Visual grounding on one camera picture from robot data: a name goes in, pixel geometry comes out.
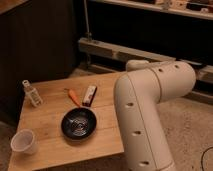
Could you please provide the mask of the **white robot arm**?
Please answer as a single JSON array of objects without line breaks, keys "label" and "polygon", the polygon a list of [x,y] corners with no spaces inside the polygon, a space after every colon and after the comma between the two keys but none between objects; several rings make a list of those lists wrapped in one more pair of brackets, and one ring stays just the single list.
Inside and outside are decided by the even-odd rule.
[{"label": "white robot arm", "polygon": [[157,104],[187,95],[196,82],[186,62],[153,64],[123,73],[114,85],[114,106],[130,171],[177,171]]}]

